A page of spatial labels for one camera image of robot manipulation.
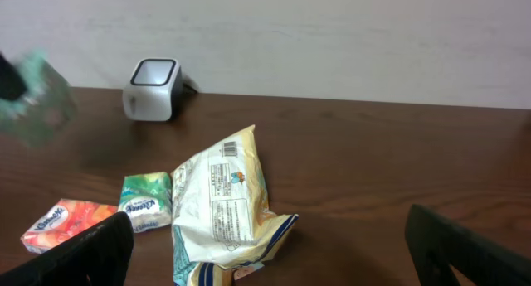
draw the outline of barcode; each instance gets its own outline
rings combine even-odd
[[[223,157],[237,157],[238,151],[236,142],[225,142],[223,144]]]

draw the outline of blue logo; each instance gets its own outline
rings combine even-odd
[[[59,216],[61,216],[61,213],[63,213],[63,211],[65,211],[64,208],[58,207],[56,211],[54,211],[53,214],[51,214],[49,218],[46,218],[44,221],[38,223],[35,230],[43,230],[44,228],[46,228],[46,225],[50,224],[55,219],[57,219]]]
[[[154,205],[155,205],[155,200],[151,199],[149,201],[144,201],[142,204],[139,204],[137,206],[128,205],[127,207],[125,207],[125,212],[131,213],[132,211],[141,211],[144,208],[148,210]]]
[[[149,223],[142,223],[136,227],[133,228],[134,232],[142,232],[146,228],[157,228],[158,222],[149,222]]]

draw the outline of plastic wrapper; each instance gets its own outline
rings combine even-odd
[[[136,233],[169,225],[170,191],[166,172],[128,176],[124,179],[118,211],[127,213]]]
[[[24,56],[14,67],[27,91],[14,101],[0,99],[0,133],[27,146],[43,145],[76,115],[70,86],[39,51]]]
[[[253,131],[223,139],[173,172],[176,285],[231,284],[234,270],[272,259],[297,220],[269,210]]]
[[[27,250],[44,253],[112,216],[116,206],[61,199],[21,237]]]

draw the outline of wooden table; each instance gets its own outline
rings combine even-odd
[[[275,260],[236,285],[418,285],[403,231],[430,206],[531,257],[529,111],[199,95],[170,124],[125,118],[120,90],[75,89],[52,144],[0,141],[0,272],[60,198],[118,204],[125,175],[171,172],[256,124],[271,210],[300,219]],[[135,236],[127,285],[172,284],[169,227]]]

